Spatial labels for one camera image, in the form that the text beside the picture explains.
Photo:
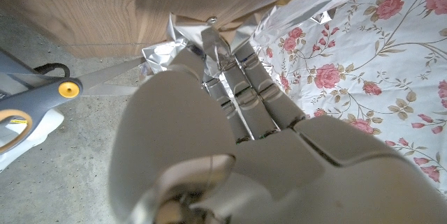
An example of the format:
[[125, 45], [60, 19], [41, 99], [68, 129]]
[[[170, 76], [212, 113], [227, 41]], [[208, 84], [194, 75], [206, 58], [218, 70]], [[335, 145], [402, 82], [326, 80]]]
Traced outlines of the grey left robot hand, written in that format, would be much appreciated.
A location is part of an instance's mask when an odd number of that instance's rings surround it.
[[206, 56], [170, 42], [117, 129], [108, 192], [120, 223], [445, 223], [410, 162], [338, 119], [307, 119], [281, 91], [202, 88]]

